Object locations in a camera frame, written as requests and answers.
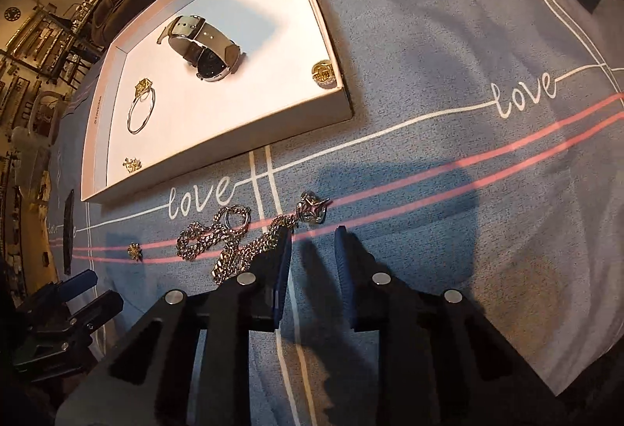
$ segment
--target screw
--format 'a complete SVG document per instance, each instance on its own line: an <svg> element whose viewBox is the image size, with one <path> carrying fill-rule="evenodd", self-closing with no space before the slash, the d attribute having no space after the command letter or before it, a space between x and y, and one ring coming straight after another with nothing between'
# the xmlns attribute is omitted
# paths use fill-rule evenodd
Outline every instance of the screw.
<svg viewBox="0 0 624 426"><path fill-rule="evenodd" d="M390 283L390 275L388 273L375 273L372 276L372 281L377 285L388 285Z"/></svg>
<svg viewBox="0 0 624 426"><path fill-rule="evenodd" d="M178 304L180 301L184 299L184 293L182 291L178 291L174 289L173 291L169 291L165 294L165 301L169 304Z"/></svg>
<svg viewBox="0 0 624 426"><path fill-rule="evenodd" d="M456 291L455 289L449 289L448 291L444 292L444 298L449 303L459 303L464 298L464 296L461 292Z"/></svg>
<svg viewBox="0 0 624 426"><path fill-rule="evenodd" d="M254 273L241 273L236 277L236 281L241 285L251 285L256 281L256 276Z"/></svg>

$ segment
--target chain necklace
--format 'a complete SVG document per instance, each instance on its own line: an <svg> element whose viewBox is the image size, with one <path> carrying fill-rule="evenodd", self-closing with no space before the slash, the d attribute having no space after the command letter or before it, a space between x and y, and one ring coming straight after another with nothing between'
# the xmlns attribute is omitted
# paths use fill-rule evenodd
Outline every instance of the chain necklace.
<svg viewBox="0 0 624 426"><path fill-rule="evenodd" d="M204 226L199 222L191 222L188 228L180 233L175 246L177 254L185 261L192 261L213 245L222 242L223 250L212 270L214 282L221 285L229 277L249 269L257 254L275 248L280 228L285 227L293 231L299 222L323 223L329 201L329 199L321 200L314 192L304 192L294 214L278 215L271 221L266 233L242 247L239 247L239 244L249 229L251 210L242 205L224 206L216 212L211 225ZM241 227L232 227L231 214L244 217Z"/></svg>

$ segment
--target white box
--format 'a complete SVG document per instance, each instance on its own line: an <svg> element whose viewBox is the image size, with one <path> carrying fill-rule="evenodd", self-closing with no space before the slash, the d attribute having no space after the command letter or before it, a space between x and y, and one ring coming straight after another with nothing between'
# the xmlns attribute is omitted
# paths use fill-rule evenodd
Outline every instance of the white box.
<svg viewBox="0 0 624 426"><path fill-rule="evenodd" d="M175 16L199 15L241 47L236 72L213 83L156 40ZM336 87L312 66L329 59ZM127 130L135 85L153 83L154 111ZM132 114L137 128L150 97ZM202 166L352 116L316 0L157 0L115 38L92 102L82 156L82 201L107 203ZM129 173L124 159L142 167Z"/></svg>

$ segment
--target fabric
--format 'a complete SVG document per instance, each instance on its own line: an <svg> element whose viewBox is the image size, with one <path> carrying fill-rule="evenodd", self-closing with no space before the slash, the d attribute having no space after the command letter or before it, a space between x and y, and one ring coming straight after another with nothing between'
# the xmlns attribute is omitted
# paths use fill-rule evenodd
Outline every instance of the fabric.
<svg viewBox="0 0 624 426"><path fill-rule="evenodd" d="M340 223L410 286L472 297L560 393L622 335L623 0L603 0L593 15L575 0L319 4L352 120L114 206L79 201L91 70L51 166L59 275L55 238L75 189L72 272L99 276L97 291L72 307L106 289L123 295L124 311L98 332L110 347L169 289L214 287L213 254L176 257L188 223L228 203L251 206L252 220L273 217L311 189L334 205L322 234L296 234L280 330L252 333L254 424L374 423L378 340L349 331L342 314L332 234ZM172 125L183 117L171 115ZM143 247L142 264L128 258L131 242Z"/></svg>

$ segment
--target wristwatch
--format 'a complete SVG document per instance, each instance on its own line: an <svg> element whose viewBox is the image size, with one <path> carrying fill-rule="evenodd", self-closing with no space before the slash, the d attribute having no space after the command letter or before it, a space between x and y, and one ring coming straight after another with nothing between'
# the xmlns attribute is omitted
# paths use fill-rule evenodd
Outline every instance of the wristwatch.
<svg viewBox="0 0 624 426"><path fill-rule="evenodd" d="M225 78L240 56L240 47L201 16L178 16L165 27L157 43L167 36L173 50L197 67L201 80Z"/></svg>

